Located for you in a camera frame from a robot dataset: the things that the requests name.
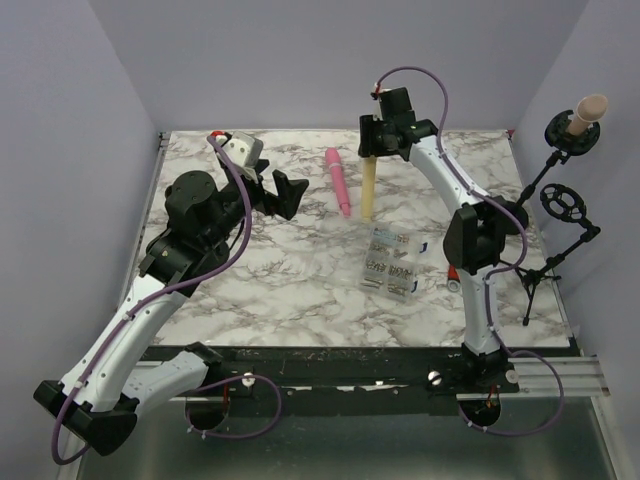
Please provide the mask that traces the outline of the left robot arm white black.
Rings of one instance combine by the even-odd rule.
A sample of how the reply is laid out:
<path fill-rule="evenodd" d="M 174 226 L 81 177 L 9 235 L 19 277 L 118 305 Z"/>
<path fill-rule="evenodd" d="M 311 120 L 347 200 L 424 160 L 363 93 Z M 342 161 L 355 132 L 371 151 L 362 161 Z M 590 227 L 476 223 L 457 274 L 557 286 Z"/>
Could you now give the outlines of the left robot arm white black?
<path fill-rule="evenodd" d="M 227 169 L 218 188 L 206 171 L 178 176 L 165 191 L 166 229 L 146 248 L 124 302 L 84 357 L 60 380 L 44 380 L 35 401 L 101 456 L 118 450 L 138 420 L 170 398 L 189 391 L 214 393 L 222 380 L 221 358 L 196 342 L 145 374 L 133 372 L 160 328 L 198 286 L 227 270 L 241 256 L 228 239 L 251 214 L 292 219 L 309 182 L 272 173 L 275 192 L 260 177 Z"/>

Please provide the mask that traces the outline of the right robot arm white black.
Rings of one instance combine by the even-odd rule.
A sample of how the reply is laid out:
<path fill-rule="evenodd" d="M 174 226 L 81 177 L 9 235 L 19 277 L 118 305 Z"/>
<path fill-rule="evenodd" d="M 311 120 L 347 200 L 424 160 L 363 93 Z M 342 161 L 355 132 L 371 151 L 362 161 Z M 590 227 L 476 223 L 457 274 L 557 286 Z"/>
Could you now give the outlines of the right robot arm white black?
<path fill-rule="evenodd" d="M 405 87 L 376 86 L 379 112 L 359 120 L 363 158 L 400 156 L 431 183 L 451 214 L 443 251 L 457 271 L 463 294 L 464 363 L 460 379 L 480 392 L 506 371 L 508 356 L 498 339 L 495 270 L 505 248 L 510 220 L 507 202 L 479 187 L 444 149 L 441 130 L 419 120 Z"/>

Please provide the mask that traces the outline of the yellow toy microphone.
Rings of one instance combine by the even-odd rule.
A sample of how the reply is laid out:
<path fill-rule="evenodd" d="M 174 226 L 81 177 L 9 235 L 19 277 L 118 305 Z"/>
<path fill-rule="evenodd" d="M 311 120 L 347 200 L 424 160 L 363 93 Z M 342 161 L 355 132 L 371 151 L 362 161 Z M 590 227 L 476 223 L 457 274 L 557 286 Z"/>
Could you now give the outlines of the yellow toy microphone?
<path fill-rule="evenodd" d="M 370 156 L 363 159 L 361 217 L 365 221 L 371 221 L 373 217 L 376 167 L 377 158 L 375 156 Z"/>

